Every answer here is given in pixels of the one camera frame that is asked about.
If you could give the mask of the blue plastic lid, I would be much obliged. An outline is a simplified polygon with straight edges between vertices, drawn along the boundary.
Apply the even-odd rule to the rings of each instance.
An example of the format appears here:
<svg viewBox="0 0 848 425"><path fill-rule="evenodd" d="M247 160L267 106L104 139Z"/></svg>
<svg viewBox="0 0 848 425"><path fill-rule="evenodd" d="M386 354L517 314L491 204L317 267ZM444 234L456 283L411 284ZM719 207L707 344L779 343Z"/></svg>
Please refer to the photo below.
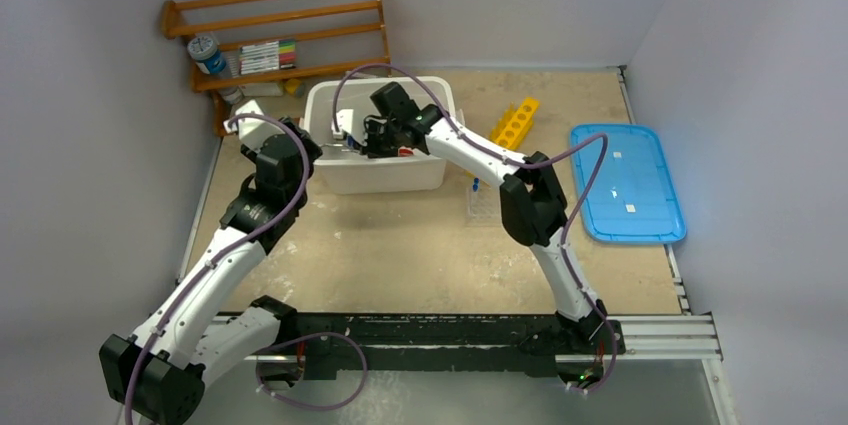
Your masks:
<svg viewBox="0 0 848 425"><path fill-rule="evenodd" d="M608 148L582 205L584 229L602 243L665 245L687 227L658 135L641 125L589 123L569 135L575 147L603 133Z"/></svg>

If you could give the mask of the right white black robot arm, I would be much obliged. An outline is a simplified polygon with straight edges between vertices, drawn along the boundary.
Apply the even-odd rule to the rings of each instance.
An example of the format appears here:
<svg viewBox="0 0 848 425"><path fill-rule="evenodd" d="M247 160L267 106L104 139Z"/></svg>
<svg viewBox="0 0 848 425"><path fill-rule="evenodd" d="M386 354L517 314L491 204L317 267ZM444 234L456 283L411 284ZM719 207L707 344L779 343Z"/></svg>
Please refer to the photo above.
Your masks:
<svg viewBox="0 0 848 425"><path fill-rule="evenodd" d="M576 352L600 345L610 352L622 349L614 321L569 249L572 221L552 159L498 146L458 124L438 104L421 108L396 81L378 88L370 100L383 122L365 128L368 154L410 148L445 159L497 189L502 226L540 266L564 344Z"/></svg>

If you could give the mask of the yellow test tube rack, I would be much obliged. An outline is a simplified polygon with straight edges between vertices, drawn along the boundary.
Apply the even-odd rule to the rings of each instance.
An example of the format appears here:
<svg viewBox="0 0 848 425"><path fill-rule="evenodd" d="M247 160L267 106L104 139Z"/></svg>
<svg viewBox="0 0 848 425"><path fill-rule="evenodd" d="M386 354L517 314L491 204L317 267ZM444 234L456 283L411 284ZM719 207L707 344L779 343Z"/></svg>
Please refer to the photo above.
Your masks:
<svg viewBox="0 0 848 425"><path fill-rule="evenodd" d="M540 102L526 97L520 105L511 103L489 134L489 140L497 146L517 151L534 126L534 116Z"/></svg>

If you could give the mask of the white plastic bin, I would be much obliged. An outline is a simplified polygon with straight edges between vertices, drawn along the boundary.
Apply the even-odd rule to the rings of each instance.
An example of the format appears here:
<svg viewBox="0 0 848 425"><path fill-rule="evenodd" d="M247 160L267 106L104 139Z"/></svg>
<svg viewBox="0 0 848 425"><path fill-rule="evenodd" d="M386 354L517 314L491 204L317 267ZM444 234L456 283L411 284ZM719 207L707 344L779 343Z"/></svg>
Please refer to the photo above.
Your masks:
<svg viewBox="0 0 848 425"><path fill-rule="evenodd" d="M307 95L301 128L319 145L343 143L331 132L333 99L338 99L337 110L355 109L363 119L377 113L370 95L390 81L370 78L351 79L344 85L338 81L314 85ZM446 160L419 151L413 157L368 158L326 149L314 163L316 173L338 195L434 190L443 183L446 165Z"/></svg>

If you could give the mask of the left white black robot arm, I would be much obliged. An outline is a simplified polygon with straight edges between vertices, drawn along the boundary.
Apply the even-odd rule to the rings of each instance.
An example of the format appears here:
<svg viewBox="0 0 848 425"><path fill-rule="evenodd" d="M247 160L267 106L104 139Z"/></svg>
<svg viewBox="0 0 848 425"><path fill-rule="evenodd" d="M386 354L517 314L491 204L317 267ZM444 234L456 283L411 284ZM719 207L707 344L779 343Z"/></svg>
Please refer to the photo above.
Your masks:
<svg viewBox="0 0 848 425"><path fill-rule="evenodd" d="M269 297L215 332L209 326L295 223L321 148L288 118L244 113L229 124L255 172L174 292L128 337L111 335L99 350L108 393L123 404L127 424L183 424L206 389L255 350L284 354L297 344L292 309Z"/></svg>

